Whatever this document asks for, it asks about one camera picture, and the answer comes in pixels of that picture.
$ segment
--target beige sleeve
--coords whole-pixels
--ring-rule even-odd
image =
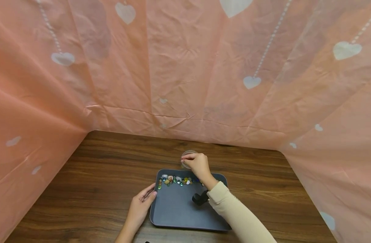
[[[207,195],[210,205],[229,223],[241,242],[276,243],[263,223],[222,182],[218,182]]]

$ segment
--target clear glass cup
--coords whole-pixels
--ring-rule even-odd
[[[185,156],[186,154],[197,154],[198,152],[194,151],[194,150],[187,150],[185,151],[181,157]],[[191,169],[188,165],[184,164],[182,161],[181,161],[181,157],[180,157],[180,162],[181,162],[181,168],[182,169]]]

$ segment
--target pink curtain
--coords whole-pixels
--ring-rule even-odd
[[[279,150],[371,242],[371,0],[0,1],[0,242],[91,130]]]

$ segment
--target wooden table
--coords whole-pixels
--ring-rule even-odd
[[[277,242],[335,243],[287,160],[277,151],[94,131],[87,135],[7,242],[114,242],[130,201],[188,149],[208,155],[231,192]],[[238,242],[234,233],[155,228],[135,242]]]

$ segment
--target plastic tray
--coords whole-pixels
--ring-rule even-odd
[[[195,193],[200,195],[206,190],[201,183],[183,186],[173,183],[168,187],[162,182],[162,188],[158,190],[158,182],[163,174],[197,179],[191,171],[161,169],[157,173],[155,186],[157,197],[150,208],[150,221],[153,225],[209,231],[231,230],[229,224],[215,212],[208,202],[198,206],[192,201]],[[222,174],[213,174],[213,176],[227,186],[227,180]]]

